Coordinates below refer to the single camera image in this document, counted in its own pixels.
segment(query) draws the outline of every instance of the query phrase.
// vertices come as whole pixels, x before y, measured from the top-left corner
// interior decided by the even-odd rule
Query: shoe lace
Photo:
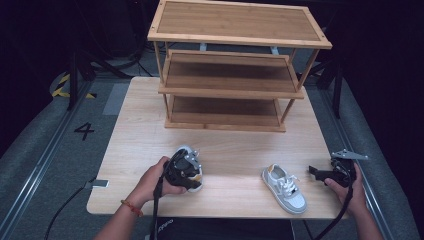
[[[284,181],[279,182],[281,190],[286,192],[288,196],[292,195],[297,190],[293,179],[299,180],[296,176],[291,175],[289,177],[285,177]]]

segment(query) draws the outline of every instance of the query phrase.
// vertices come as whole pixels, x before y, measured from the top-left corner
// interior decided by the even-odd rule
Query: gray floor
[[[176,44],[173,47],[197,49],[199,46]],[[227,46],[217,45],[208,45],[208,50],[270,52],[265,47],[228,49]],[[297,71],[303,69],[309,53],[302,50],[298,54],[294,62]],[[121,62],[117,60],[111,63],[116,65]],[[154,53],[145,50],[140,64],[152,75],[158,75]],[[123,71],[130,75],[148,76],[137,65]],[[329,108],[332,87],[320,90],[315,86],[315,81],[311,77],[305,86],[329,153],[347,148],[370,157],[369,161],[360,162],[360,166],[366,178],[370,207],[385,238],[420,239],[407,198],[347,84],[344,82],[341,119],[337,120]],[[92,83],[80,82],[82,93],[96,93],[97,98],[82,98],[74,111],[66,111],[68,99],[55,97],[16,139],[0,161],[0,219],[4,219],[0,229],[1,239],[44,238],[56,211],[76,190],[96,176],[129,82],[108,72],[98,73]],[[95,132],[83,140],[83,134],[74,130],[87,122],[92,124],[91,129]],[[37,181],[31,181],[34,177],[37,177]],[[99,231],[110,216],[89,214],[86,210],[89,196],[90,191],[84,189],[63,209],[51,229],[50,239],[90,239]],[[133,239],[142,239],[149,222],[149,217],[139,219]],[[316,236],[330,221],[307,222]],[[296,239],[309,239],[302,221],[294,220],[292,223]],[[324,237],[342,238],[357,239],[352,219],[342,220]]]

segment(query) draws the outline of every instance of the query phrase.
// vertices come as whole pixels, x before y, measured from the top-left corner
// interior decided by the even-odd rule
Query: yellow tape
[[[59,84],[57,85],[56,89],[54,90],[54,92],[52,93],[53,97],[71,97],[71,94],[66,93],[66,92],[62,92],[63,87],[66,84],[66,81],[68,81],[70,79],[70,75],[69,73],[66,73],[59,81]],[[96,93],[87,93],[87,96],[85,96],[85,98],[97,98],[97,94]]]

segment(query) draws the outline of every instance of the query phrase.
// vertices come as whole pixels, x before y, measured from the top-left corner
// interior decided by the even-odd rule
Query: shoe sole
[[[289,209],[288,207],[286,207],[282,202],[280,202],[280,200],[278,199],[277,194],[274,192],[274,189],[272,189],[272,187],[267,183],[266,178],[265,178],[265,171],[267,171],[266,169],[262,172],[262,180],[264,181],[265,185],[268,187],[269,190],[271,190],[272,194],[275,197],[275,200],[277,200],[278,205],[280,205],[284,210],[286,210],[288,213],[291,214],[302,214],[303,212],[295,212],[291,209]]]

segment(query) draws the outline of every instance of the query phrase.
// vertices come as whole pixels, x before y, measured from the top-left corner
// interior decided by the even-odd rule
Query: wristband
[[[139,216],[139,217],[142,217],[143,216],[143,212],[140,209],[138,209],[138,208],[134,207],[133,205],[131,205],[131,203],[129,203],[128,201],[121,200],[121,203],[124,204],[124,205],[126,205],[126,206],[128,206],[131,209],[131,212],[137,214],[137,216]]]

